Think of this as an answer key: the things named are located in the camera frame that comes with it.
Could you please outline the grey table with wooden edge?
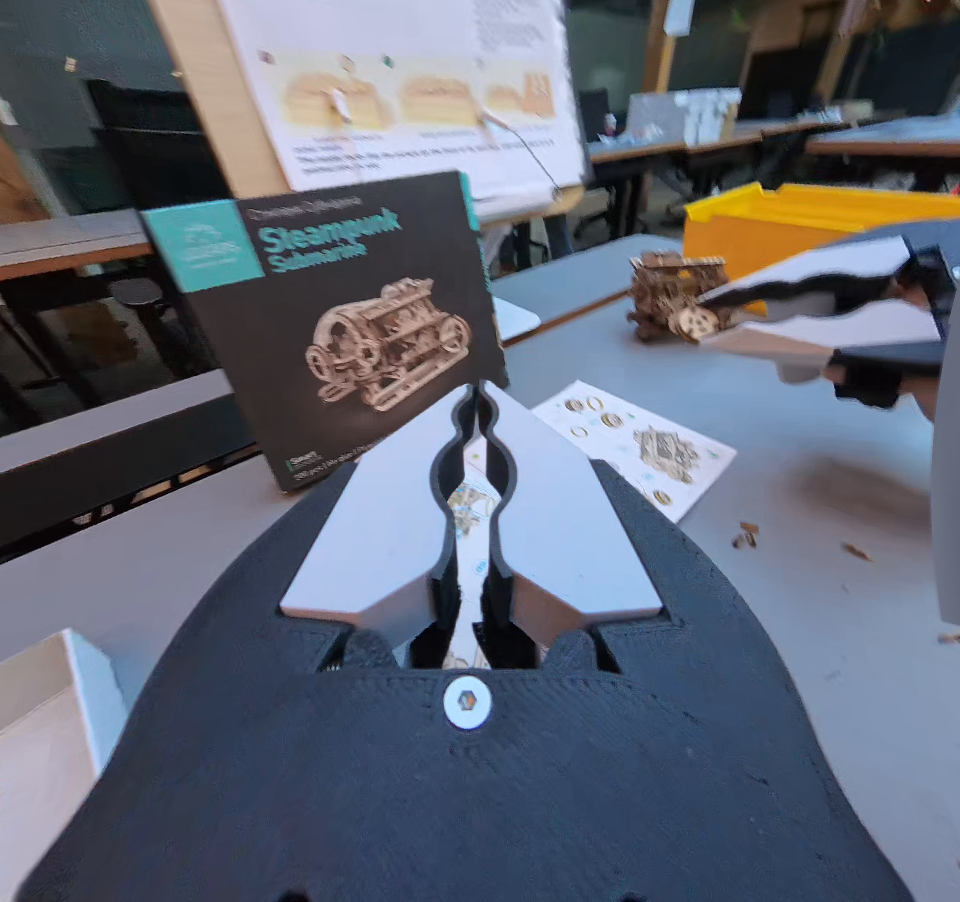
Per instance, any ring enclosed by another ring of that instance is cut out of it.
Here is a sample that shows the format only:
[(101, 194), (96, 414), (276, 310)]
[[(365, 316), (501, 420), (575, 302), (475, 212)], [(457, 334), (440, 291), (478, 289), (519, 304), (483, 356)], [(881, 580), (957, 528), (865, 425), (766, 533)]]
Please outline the grey table with wooden edge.
[(681, 247), (676, 239), (633, 235), (495, 279), (491, 292), (504, 347), (628, 296), (632, 259)]

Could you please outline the dark round stool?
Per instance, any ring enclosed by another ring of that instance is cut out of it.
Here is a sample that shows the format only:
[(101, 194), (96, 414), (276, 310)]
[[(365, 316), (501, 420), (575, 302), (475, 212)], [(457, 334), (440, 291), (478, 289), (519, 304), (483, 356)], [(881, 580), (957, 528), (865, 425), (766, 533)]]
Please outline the dark round stool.
[(162, 288), (149, 277), (128, 277), (108, 284), (110, 295), (139, 318), (162, 315)]

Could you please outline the long wooden background table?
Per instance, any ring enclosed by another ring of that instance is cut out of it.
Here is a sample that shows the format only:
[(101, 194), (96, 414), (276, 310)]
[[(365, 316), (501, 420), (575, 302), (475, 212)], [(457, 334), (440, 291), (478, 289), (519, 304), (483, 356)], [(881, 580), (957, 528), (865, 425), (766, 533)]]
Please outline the long wooden background table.
[(736, 133), (729, 139), (712, 143), (689, 146), (683, 141), (637, 143), (631, 138), (616, 137), (612, 141), (597, 140), (586, 146), (590, 163), (594, 166), (625, 163), (660, 156), (680, 156), (700, 158), (713, 156), (721, 152), (732, 152), (762, 145), (760, 132)]

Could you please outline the round wooden gear piece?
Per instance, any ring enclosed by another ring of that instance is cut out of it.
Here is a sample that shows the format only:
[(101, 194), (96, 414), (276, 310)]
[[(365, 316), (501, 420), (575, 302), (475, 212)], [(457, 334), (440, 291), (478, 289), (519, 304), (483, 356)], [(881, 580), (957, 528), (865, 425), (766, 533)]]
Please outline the round wooden gear piece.
[(667, 320), (669, 331), (691, 344), (700, 344), (722, 331), (722, 321), (710, 309), (689, 305), (672, 312)]

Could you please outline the white instruction booklet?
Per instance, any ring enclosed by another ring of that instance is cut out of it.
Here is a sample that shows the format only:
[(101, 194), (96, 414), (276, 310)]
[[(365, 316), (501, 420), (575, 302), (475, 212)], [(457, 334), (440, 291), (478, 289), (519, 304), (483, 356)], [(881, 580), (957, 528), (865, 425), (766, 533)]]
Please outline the white instruction booklet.
[[(577, 380), (533, 414), (608, 463), (678, 523), (733, 462), (736, 451), (591, 383)], [(448, 499), (454, 516), (461, 608), (443, 669), (490, 668), (474, 626), (489, 570), (490, 520), (500, 500), (486, 477), (487, 442), (475, 428), (463, 452), (464, 477)]]

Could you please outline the scattered wood chips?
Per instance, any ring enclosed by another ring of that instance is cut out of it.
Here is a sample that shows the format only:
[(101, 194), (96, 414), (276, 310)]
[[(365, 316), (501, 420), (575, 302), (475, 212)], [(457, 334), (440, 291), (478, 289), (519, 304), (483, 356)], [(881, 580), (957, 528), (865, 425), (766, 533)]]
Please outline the scattered wood chips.
[[(731, 546), (736, 549), (749, 548), (756, 550), (759, 547), (758, 533), (759, 527), (745, 522), (740, 523), (740, 533), (731, 542)], [(851, 543), (842, 542), (838, 544), (838, 551), (843, 551), (852, 559), (863, 561), (868, 564), (877, 564), (871, 554)], [(952, 632), (938, 632), (937, 642), (944, 645), (958, 645), (958, 630)]]

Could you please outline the white boxes on background table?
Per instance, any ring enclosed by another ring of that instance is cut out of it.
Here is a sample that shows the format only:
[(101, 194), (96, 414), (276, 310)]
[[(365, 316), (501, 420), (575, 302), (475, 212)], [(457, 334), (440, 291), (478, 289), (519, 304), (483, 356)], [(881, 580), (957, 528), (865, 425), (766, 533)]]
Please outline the white boxes on background table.
[(741, 99), (739, 87), (635, 93), (623, 132), (642, 144), (711, 145), (733, 134)]

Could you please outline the wooden mechanical model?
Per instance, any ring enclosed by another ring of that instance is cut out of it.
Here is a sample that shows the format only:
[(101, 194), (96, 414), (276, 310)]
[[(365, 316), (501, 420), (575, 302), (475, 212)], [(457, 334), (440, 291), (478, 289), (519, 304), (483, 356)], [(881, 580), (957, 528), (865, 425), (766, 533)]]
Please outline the wooden mechanical model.
[[(671, 313), (689, 305), (708, 309), (700, 303), (700, 297), (729, 282), (722, 256), (687, 257), (677, 250), (656, 249), (644, 251), (630, 262), (633, 309), (627, 319), (644, 344), (668, 334), (675, 336), (667, 327)], [(732, 327), (734, 310), (710, 310), (722, 321), (720, 333)]]

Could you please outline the black model kit box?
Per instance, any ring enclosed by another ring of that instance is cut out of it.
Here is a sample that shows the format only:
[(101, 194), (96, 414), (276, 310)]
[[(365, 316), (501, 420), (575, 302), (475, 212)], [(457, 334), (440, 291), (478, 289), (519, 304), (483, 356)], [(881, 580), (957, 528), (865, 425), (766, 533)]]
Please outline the black model kit box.
[(468, 177), (146, 210), (285, 493), (462, 385), (509, 383)]

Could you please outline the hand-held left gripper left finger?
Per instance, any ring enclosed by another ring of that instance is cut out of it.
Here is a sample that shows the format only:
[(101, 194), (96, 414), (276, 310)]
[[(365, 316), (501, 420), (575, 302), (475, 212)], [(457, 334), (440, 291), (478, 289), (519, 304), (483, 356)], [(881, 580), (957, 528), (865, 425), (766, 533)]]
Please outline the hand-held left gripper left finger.
[(285, 616), (378, 632), (391, 649), (443, 662), (462, 603), (449, 499), (476, 395), (454, 389), (354, 465), (279, 602)]

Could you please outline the grey table with black edge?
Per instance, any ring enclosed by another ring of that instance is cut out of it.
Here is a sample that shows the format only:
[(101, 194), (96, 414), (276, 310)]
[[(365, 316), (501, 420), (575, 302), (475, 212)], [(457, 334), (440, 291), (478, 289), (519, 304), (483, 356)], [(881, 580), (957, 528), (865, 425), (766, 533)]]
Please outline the grey table with black edge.
[(257, 452), (221, 370), (3, 436), (2, 560)]

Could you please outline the wooden post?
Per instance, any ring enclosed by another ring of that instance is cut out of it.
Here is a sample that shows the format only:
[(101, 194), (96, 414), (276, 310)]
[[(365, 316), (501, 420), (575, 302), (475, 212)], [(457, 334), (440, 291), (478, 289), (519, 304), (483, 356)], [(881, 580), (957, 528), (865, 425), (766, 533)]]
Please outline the wooden post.
[(870, 0), (844, 0), (837, 23), (822, 58), (821, 66), (808, 101), (815, 107), (825, 106), (834, 98), (850, 45)]
[(642, 93), (666, 93), (678, 38), (665, 36), (664, 17), (668, 0), (652, 0), (647, 27)]

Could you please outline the white cardboard box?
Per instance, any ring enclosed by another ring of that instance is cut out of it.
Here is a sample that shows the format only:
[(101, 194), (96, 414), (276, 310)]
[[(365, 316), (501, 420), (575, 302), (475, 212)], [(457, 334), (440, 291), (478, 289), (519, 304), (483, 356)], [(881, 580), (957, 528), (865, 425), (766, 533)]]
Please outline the white cardboard box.
[(1, 663), (1, 899), (62, 833), (109, 762), (128, 709), (110, 658), (67, 629)]

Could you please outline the grey desk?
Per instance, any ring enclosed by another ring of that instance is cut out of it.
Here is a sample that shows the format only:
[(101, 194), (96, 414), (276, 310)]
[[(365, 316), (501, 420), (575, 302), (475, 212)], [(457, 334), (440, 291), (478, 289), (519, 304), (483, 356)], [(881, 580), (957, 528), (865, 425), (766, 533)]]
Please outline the grey desk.
[[(733, 447), (682, 520), (777, 647), (848, 801), (917, 900), (958, 900), (958, 645), (938, 608), (931, 428), (823, 381), (684, 345), (644, 346), (624, 301), (507, 349), (534, 407), (575, 380)], [(287, 512), (256, 457), (2, 565), (2, 659), (65, 628), (132, 704), (210, 584)], [(758, 548), (736, 549), (740, 523)], [(852, 559), (851, 543), (876, 564)]]

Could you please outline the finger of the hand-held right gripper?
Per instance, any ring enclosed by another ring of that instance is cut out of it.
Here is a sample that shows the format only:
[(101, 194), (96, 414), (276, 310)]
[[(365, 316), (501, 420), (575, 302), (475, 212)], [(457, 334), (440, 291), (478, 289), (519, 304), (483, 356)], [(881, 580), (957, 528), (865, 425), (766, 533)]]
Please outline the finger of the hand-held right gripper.
[(889, 296), (911, 258), (901, 236), (811, 249), (704, 294), (708, 309), (762, 303), (768, 312), (849, 312)]
[(770, 362), (788, 377), (807, 380), (838, 350), (941, 341), (929, 310), (885, 293), (883, 283), (759, 283), (715, 290), (700, 296), (702, 308), (717, 312), (761, 301), (767, 314), (740, 320), (702, 345)]

